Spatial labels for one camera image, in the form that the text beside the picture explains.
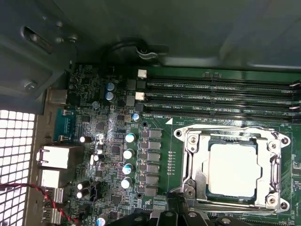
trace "cpu socket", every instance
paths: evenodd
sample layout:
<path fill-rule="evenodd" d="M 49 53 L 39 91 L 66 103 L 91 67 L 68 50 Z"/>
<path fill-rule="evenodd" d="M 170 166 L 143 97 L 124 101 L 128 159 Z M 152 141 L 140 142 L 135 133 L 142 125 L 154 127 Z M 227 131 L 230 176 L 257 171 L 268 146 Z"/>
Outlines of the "cpu socket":
<path fill-rule="evenodd" d="M 281 148 L 289 137 L 259 126 L 193 124 L 174 131 L 183 142 L 181 187 L 194 209 L 269 215 L 288 211 L 280 197 Z"/>

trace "white dimm latch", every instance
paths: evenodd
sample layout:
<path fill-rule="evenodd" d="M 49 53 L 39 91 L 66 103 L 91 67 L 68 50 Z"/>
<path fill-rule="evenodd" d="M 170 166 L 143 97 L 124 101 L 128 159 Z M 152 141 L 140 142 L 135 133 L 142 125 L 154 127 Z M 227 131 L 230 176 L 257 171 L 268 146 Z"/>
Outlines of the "white dimm latch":
<path fill-rule="evenodd" d="M 147 78 L 147 70 L 138 69 L 138 78 L 146 79 Z"/>
<path fill-rule="evenodd" d="M 143 93 L 143 92 L 136 92 L 135 100 L 144 100 L 144 96 L 145 96 L 145 93 Z"/>

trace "cable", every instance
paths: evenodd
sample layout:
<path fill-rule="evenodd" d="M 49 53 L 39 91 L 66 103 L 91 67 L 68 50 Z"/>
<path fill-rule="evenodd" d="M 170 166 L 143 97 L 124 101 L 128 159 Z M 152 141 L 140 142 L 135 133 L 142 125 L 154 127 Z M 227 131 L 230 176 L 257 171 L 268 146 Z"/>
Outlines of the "cable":
<path fill-rule="evenodd" d="M 148 44 L 146 43 L 146 41 L 140 38 L 126 38 L 113 44 L 104 46 L 100 53 L 99 76 L 101 76 L 101 74 L 105 70 L 108 55 L 124 47 L 136 47 L 138 51 L 143 53 L 146 53 L 148 50 Z"/>
<path fill-rule="evenodd" d="M 60 212 L 60 214 L 61 214 L 62 217 L 66 217 L 67 220 L 70 221 L 70 222 L 79 222 L 78 219 L 71 218 L 71 217 L 69 217 L 67 214 L 65 214 L 65 212 L 64 212 L 61 208 L 59 208 L 59 207 L 56 205 L 56 202 L 53 201 L 53 200 L 49 197 L 49 195 L 48 195 L 45 191 L 43 191 L 42 188 L 40 188 L 40 187 L 37 186 L 37 185 L 34 185 L 34 184 L 17 184 L 17 183 L 16 183 L 16 184 L 15 184 L 15 183 L 13 183 L 13 184 L 8 184 L 8 183 L 7 183 L 7 184 L 0 184 L 0 187 L 31 187 L 31 188 L 35 188 L 38 192 L 41 192 L 41 193 L 44 195 L 44 198 L 45 198 L 46 200 L 48 200 L 48 201 L 50 201 L 50 202 L 52 203 L 53 208 L 54 208 L 54 209 L 57 209 L 57 211 Z"/>

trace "white mesh grille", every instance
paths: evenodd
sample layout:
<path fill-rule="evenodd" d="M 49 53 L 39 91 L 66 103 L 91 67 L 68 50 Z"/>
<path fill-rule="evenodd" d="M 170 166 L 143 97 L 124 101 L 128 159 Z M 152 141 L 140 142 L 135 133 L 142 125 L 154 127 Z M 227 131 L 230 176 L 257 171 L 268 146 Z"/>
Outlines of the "white mesh grille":
<path fill-rule="evenodd" d="M 0 182 L 28 183 L 35 115 L 0 110 Z M 22 226 L 27 188 L 0 191 L 0 225 Z"/>

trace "red and black wire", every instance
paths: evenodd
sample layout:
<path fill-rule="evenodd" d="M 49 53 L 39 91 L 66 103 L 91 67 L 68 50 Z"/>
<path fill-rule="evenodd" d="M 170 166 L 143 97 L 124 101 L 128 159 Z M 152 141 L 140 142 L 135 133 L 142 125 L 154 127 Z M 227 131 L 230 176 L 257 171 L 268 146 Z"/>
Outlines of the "red and black wire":
<path fill-rule="evenodd" d="M 17 183 L 8 184 L 7 183 L 7 184 L 0 184 L 0 187 L 31 187 L 31 188 L 35 188 L 38 192 L 41 192 L 44 195 L 45 200 L 48 200 L 48 201 L 50 201 L 52 203 L 52 207 L 54 209 L 57 209 L 57 211 L 59 211 L 59 213 L 61 214 L 62 217 L 67 218 L 67 220 L 70 221 L 70 222 L 79 222 L 78 219 L 71 218 L 67 214 L 65 214 L 65 212 L 61 208 L 59 208 L 57 206 L 56 202 L 53 201 L 49 197 L 49 195 L 41 187 L 39 187 L 37 185 L 34 185 L 34 184 L 25 184 L 25 183 L 22 183 L 22 184 L 17 184 Z"/>

